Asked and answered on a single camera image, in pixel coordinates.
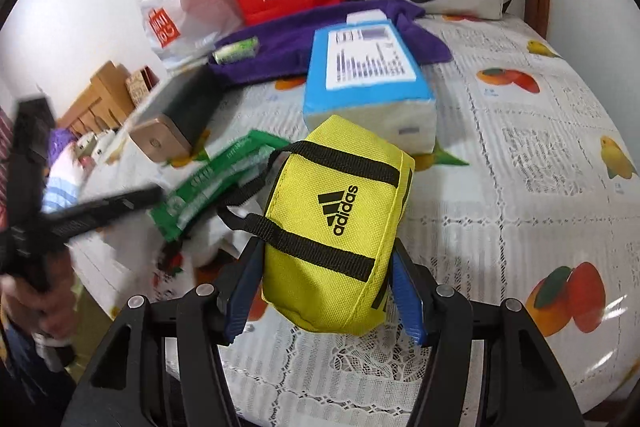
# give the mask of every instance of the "person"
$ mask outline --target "person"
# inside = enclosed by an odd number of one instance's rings
[[[53,373],[38,354],[32,333],[67,339],[76,329],[74,272],[68,250],[50,255],[51,289],[39,294],[24,279],[0,276],[0,307],[8,356],[0,361],[0,425],[58,427],[76,385],[66,371]]]

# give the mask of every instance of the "yellow adidas bag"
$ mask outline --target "yellow adidas bag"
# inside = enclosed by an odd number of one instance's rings
[[[264,216],[219,215],[233,230],[262,238],[262,292],[307,331],[362,335],[385,318],[389,257],[404,213],[411,156],[339,116],[306,140],[274,152],[267,170],[225,198],[241,204],[284,162]]]

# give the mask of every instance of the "green snack package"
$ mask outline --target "green snack package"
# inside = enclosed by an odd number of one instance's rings
[[[199,211],[288,144],[273,134],[252,130],[194,172],[150,212],[164,240],[178,239]]]

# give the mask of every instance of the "purple cloth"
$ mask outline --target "purple cloth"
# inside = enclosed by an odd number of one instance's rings
[[[49,135],[49,167],[52,166],[65,147],[75,141],[76,137],[68,129],[54,129]]]
[[[322,6],[249,26],[222,39],[217,47],[258,37],[258,54],[254,58],[222,65],[211,58],[209,66],[215,73],[225,76],[230,86],[245,86],[283,76],[306,74],[314,33],[318,28],[344,23],[349,13],[376,8],[382,10],[393,22],[418,64],[451,60],[451,51],[447,45],[414,23],[415,18],[424,16],[422,8],[405,0],[370,0]]]

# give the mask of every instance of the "hand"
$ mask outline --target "hand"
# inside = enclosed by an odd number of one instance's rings
[[[74,270],[69,251],[65,249],[49,255],[47,269],[51,289],[43,294],[36,292],[22,278],[2,275],[2,308],[26,333],[44,332],[55,339],[68,339],[76,331],[77,325],[74,311],[76,296],[71,291]]]

